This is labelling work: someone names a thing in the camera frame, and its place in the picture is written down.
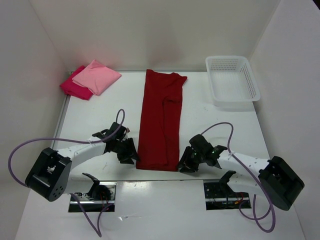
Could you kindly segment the dark red t shirt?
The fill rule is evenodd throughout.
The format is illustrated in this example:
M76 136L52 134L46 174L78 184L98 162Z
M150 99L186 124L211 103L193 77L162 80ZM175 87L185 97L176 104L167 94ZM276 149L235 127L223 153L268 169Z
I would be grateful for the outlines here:
M177 171L180 120L186 76L146 70L136 168Z

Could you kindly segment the light pink t shirt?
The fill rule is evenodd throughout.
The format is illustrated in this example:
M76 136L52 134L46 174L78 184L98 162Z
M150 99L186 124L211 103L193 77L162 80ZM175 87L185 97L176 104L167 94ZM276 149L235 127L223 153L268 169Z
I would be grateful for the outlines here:
M100 96L107 88L115 83L122 75L97 60L93 60L80 73L72 78L73 83L87 88L95 96Z

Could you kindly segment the magenta t shirt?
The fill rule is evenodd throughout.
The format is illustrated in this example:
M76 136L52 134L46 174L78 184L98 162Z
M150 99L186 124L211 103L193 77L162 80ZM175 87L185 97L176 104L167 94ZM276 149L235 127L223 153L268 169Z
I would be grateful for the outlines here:
M60 88L66 95L88 101L93 96L93 93L88 88L82 87L73 82L73 77L78 75L84 69L85 66L81 65L79 68L73 71L71 75L62 84L60 84Z

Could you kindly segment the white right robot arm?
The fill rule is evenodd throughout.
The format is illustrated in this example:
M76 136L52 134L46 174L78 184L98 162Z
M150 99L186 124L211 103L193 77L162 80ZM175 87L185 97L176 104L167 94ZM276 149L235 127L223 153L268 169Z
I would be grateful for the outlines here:
M225 171L219 180L225 193L268 195L271 203L284 211L291 208L305 187L283 158L261 159L229 152L221 145L211 147L207 152L188 146L177 167L181 173L190 174L197 172L202 163Z

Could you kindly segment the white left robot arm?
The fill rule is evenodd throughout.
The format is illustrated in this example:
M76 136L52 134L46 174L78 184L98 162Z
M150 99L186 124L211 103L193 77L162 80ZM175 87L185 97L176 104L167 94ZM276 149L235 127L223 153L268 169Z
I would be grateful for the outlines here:
M94 198L101 181L87 172L80 175L70 175L70 172L84 162L110 152L117 154L121 164L133 165L134 161L140 160L132 138L99 141L97 137L91 137L83 144L59 150L45 148L28 173L25 184L49 202L62 194L84 193Z

